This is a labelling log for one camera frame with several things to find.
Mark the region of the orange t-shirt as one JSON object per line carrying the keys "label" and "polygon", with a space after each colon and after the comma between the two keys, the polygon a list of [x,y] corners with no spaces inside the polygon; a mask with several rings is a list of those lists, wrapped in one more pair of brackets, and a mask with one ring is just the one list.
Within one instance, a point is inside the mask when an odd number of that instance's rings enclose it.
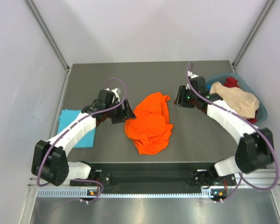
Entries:
{"label": "orange t-shirt", "polygon": [[155,155],[168,146],[174,127],[170,123],[169,100],[170,96],[161,92],[150,94],[134,109],[136,119],[125,122],[125,134],[139,154]]}

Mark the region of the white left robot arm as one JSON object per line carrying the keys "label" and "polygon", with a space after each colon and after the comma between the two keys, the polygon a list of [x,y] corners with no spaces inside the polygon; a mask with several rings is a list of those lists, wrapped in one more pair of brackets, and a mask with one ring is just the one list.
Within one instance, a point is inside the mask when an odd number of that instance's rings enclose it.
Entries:
{"label": "white left robot arm", "polygon": [[60,186],[66,180],[82,181],[86,185],[92,185],[96,181],[96,173],[89,163],[69,162],[67,157],[84,136],[106,119],[117,124],[136,118],[128,100],[121,100],[119,93],[119,88],[101,90],[98,98],[84,107],[59,134],[36,143],[31,173],[38,181],[45,180],[54,186]]}

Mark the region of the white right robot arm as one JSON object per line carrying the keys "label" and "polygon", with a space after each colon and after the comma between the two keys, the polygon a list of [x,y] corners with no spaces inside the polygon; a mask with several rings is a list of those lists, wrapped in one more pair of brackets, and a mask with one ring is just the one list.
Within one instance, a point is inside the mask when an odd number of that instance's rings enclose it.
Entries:
{"label": "white right robot arm", "polygon": [[204,77],[188,74],[187,81],[187,85],[179,86],[174,104],[201,110],[225,129],[238,146],[234,156],[208,168],[211,183],[218,185],[227,175],[249,174],[274,162],[273,133],[268,128],[259,129],[237,115],[221,96],[208,91]]}

